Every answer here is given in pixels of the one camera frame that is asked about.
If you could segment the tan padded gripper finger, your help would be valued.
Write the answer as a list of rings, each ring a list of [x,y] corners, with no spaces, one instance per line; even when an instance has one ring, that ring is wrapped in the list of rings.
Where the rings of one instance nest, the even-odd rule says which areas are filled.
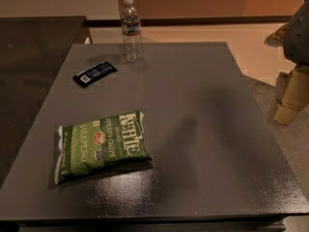
[[[279,125],[289,125],[309,104],[309,67],[296,65],[289,73],[281,72],[275,91],[272,120]]]

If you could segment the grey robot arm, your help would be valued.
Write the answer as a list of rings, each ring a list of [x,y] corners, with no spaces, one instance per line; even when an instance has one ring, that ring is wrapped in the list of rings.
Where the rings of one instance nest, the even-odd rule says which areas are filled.
[[[288,23],[284,56],[295,63],[295,68],[288,74],[281,72],[278,77],[272,120],[289,125],[309,103],[309,0]]]

